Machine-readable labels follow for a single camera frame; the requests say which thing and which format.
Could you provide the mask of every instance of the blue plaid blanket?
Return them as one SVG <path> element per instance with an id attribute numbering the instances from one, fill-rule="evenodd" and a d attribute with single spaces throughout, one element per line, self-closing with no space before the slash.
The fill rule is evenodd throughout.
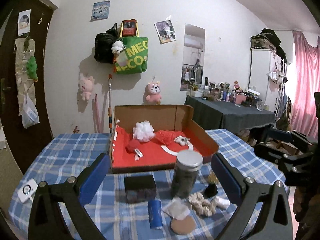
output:
<path id="1" fill-rule="evenodd" d="M 267 184 L 273 184 L 276 180 L 284 182 L 283 174 L 273 164 L 257 158 L 253 148 L 234 134 L 225 129 L 207 130 L 207 133 L 219 144 L 219 151 L 229 163 L 238 168 L 245 177 L 251 176 L 258 182 Z M 69 176 L 78 176 L 101 152 L 107 152 L 108 137 L 108 134 L 61 134 L 52 140 L 29 167 L 13 193 L 9 214 L 14 225 L 27 236 L 32 203 L 30 200 L 24 204 L 21 203 L 17 195 L 18 189 L 24 183 L 33 178 L 37 183 L 46 180 L 49 184 L 57 184 L 64 182 Z M 210 164 L 203 165 L 194 186 L 194 192 L 204 190 L 210 171 Z M 170 229 L 171 218 L 162 213 L 163 229 L 151 230 L 147 203 L 126 203 L 124 177 L 141 174 L 154 176 L 157 198 L 161 200 L 162 206 L 171 200 L 170 185 L 173 170 L 108 174 L 92 202 L 85 206 L 86 211 L 106 239 L 213 239 L 221 232 L 236 210 L 236 206 L 231 204 L 227 210 L 217 209 L 217 213 L 208 218 L 200 218 L 194 211 L 191 211 L 196 222 L 196 229 L 186 236 L 175 235 Z M 227 198 L 221 185 L 218 185 L 218 195 Z M 61 203 L 60 207 L 72 236 L 80 239 L 65 205 Z M 245 233 L 253 228 L 260 208 L 261 203 L 258 203 Z"/>

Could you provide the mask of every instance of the mop handle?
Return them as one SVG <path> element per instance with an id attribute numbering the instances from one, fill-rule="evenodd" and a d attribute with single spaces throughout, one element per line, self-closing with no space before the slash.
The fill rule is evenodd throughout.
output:
<path id="1" fill-rule="evenodd" d="M 112 81 L 112 75 L 109 74 L 109 128 L 110 128 L 110 133 L 112 133 L 112 111 L 111 111 L 111 81 Z"/>

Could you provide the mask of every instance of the black box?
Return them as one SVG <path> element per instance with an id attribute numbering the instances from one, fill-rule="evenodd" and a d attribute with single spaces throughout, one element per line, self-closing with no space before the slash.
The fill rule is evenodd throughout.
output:
<path id="1" fill-rule="evenodd" d="M 125 177 L 124 189 L 128 203 L 138 203 L 156 198 L 156 183 L 152 175 Z"/>

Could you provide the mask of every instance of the silver lid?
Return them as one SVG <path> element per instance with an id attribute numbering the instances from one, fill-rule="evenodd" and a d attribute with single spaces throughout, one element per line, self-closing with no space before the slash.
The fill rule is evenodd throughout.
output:
<path id="1" fill-rule="evenodd" d="M 177 166 L 185 171 L 198 171 L 202 162 L 202 155 L 196 151 L 183 150 L 177 154 Z"/>

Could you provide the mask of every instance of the pink stick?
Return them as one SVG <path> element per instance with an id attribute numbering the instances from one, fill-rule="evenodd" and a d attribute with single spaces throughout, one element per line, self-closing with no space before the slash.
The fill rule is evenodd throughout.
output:
<path id="1" fill-rule="evenodd" d="M 97 97 L 97 94 L 94 94 L 94 97 L 95 97 L 95 101 L 96 101 L 96 114 L 97 114 L 97 130 L 98 130 L 98 133 L 101 132 L 101 124 L 100 124 L 100 115 L 99 115 L 99 108 L 98 108 L 98 97 Z"/>

